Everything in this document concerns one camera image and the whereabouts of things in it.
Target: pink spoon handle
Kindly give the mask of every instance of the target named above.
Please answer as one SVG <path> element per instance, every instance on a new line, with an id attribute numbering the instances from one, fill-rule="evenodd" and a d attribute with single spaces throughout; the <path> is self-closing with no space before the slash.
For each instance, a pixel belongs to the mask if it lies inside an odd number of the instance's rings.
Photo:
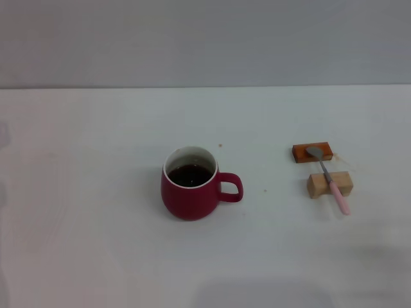
<path id="1" fill-rule="evenodd" d="M 329 188 L 331 189 L 331 192 L 334 195 L 335 201 L 337 201 L 338 206 L 340 207 L 341 213 L 343 213 L 344 215 L 351 215 L 351 211 L 349 210 L 348 204 L 342 196 L 340 189 L 338 189 L 336 183 L 331 181 L 329 183 Z"/>

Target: spoon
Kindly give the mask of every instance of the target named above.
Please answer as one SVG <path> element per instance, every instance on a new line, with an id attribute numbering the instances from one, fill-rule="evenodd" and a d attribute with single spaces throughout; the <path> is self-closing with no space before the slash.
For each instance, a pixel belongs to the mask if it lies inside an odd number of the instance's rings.
<path id="1" fill-rule="evenodd" d="M 335 201 L 337 201 L 338 206 L 340 207 L 341 213 L 344 215 L 351 215 L 351 211 L 349 210 L 348 204 L 345 201 L 344 197 L 342 196 L 340 189 L 338 189 L 336 183 L 334 183 L 333 179 L 330 177 L 326 167 L 324 166 L 324 163 L 322 162 L 322 156 L 324 152 L 316 147 L 316 146 L 310 146 L 306 148 L 306 151 L 308 154 L 314 156 L 320 161 L 321 168 L 324 171 L 324 174 L 326 176 L 326 180 L 328 182 L 329 188 L 331 189 L 331 192 L 334 195 Z"/>

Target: wooden block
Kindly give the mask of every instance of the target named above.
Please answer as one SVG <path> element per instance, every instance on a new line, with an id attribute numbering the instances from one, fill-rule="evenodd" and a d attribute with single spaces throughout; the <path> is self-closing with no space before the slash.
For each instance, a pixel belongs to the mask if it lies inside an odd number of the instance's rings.
<path id="1" fill-rule="evenodd" d="M 336 183 L 338 189 L 343 196 L 349 196 L 354 187 L 353 181 L 347 171 L 344 172 L 330 172 L 329 175 Z M 307 181 L 307 189 L 312 199 L 317 199 L 322 194 L 332 194 L 329 190 L 326 177 L 323 173 L 310 175 Z"/>
<path id="2" fill-rule="evenodd" d="M 300 164 L 301 162 L 318 162 L 314 156 L 311 156 L 306 152 L 306 148 L 309 146 L 316 146 L 324 152 L 323 160 L 331 160 L 333 158 L 333 152 L 329 147 L 328 142 L 319 143 L 307 143 L 307 144 L 297 144 L 293 146 L 293 156 L 295 162 Z"/>

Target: light wooden block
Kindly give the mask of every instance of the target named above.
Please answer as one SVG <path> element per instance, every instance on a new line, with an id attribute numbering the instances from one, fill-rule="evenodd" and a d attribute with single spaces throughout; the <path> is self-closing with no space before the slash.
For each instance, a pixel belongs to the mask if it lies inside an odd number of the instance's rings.
<path id="1" fill-rule="evenodd" d="M 343 172 L 330 172 L 329 175 L 336 183 L 338 189 L 343 196 L 349 196 L 351 190 L 354 187 L 353 181 L 347 171 Z M 307 189 L 310 197 L 312 199 L 317 199 L 323 194 L 332 194 L 329 185 L 327 183 L 326 177 L 323 173 L 317 173 L 310 175 L 307 181 Z"/>

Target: mug handle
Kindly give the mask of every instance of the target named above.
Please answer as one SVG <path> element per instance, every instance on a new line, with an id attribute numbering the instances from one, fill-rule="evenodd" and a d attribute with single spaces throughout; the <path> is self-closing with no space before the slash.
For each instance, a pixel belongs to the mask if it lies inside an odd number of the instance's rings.
<path id="1" fill-rule="evenodd" d="M 234 173 L 220 173 L 220 182 L 233 183 L 237 186 L 238 194 L 227 194 L 220 192 L 219 199 L 223 202 L 239 202 L 243 198 L 243 184 Z"/>

